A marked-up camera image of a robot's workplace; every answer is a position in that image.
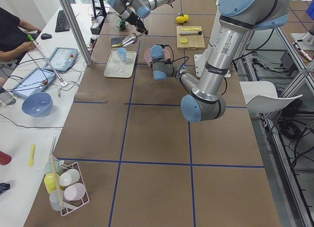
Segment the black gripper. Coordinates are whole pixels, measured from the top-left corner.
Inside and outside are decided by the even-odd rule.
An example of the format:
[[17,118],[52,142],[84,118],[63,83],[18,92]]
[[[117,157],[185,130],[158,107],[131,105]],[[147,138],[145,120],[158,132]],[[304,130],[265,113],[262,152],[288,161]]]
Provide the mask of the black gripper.
[[145,28],[144,23],[134,12],[131,12],[128,18],[120,17],[120,19],[125,19],[130,25],[135,26],[136,30],[139,32],[138,35],[148,35],[148,30]]

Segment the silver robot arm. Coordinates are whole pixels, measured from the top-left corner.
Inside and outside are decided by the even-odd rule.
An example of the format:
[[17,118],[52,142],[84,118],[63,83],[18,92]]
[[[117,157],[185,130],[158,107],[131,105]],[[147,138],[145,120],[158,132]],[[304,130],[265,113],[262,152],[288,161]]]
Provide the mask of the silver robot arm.
[[219,118],[225,112],[226,103],[217,92],[244,34],[284,25],[288,20],[288,8],[289,0],[218,0],[220,29],[200,79],[183,66],[166,64],[160,45],[151,48],[154,79],[175,77],[185,87],[189,94],[181,100],[181,111],[187,121]]
[[139,33],[148,34],[143,19],[152,10],[164,4],[171,4],[175,0],[107,0],[107,3],[119,14],[120,18],[136,27]]

